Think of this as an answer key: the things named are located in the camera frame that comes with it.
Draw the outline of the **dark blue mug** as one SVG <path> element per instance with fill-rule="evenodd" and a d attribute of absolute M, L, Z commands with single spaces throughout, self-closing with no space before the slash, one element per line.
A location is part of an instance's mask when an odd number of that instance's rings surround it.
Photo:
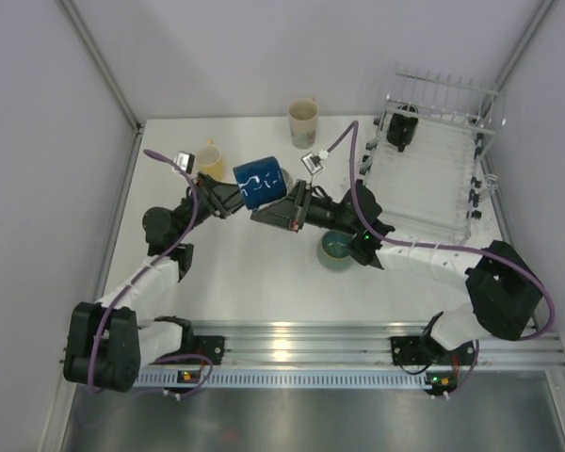
<path fill-rule="evenodd" d="M 287 194 L 282 168 L 274 156 L 236 166 L 233 175 L 249 210 L 278 201 Z"/>

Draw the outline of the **black mug cream inside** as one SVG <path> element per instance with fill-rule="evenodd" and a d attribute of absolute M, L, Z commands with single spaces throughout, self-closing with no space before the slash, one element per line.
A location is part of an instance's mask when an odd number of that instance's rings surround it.
<path fill-rule="evenodd" d="M 419 119 L 414 116 L 394 113 L 386 134 L 387 141 L 395 146 L 399 153 L 403 153 L 412 143 L 418 122 Z"/>

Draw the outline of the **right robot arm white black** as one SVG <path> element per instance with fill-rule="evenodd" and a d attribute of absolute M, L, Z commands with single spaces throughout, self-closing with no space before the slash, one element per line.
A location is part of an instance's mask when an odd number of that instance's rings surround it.
<path fill-rule="evenodd" d="M 298 232 L 304 225 L 349 236 L 349 256 L 361 266 L 410 272 L 453 287 L 467 297 L 433 316 L 417 339 L 430 363 L 443 363 L 461 346 L 484 337 L 524 339 L 542 298 L 541 283 L 508 243 L 485 249 L 401 243 L 394 227 L 379 220 L 382 209 L 363 184 L 340 202 L 299 181 L 284 198 L 254 210 L 253 221 Z"/>

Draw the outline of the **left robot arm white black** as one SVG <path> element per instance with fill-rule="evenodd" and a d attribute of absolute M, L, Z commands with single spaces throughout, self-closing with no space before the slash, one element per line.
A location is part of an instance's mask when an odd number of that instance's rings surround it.
<path fill-rule="evenodd" d="M 148 251 L 140 267 L 110 293 L 73 309 L 65 380 L 126 392 L 149 364 L 196 359 L 191 322 L 165 313 L 168 292 L 192 264 L 194 247 L 183 239 L 208 218 L 226 218 L 243 205 L 236 185 L 199 174 L 176 208 L 148 209 L 142 218 Z"/>

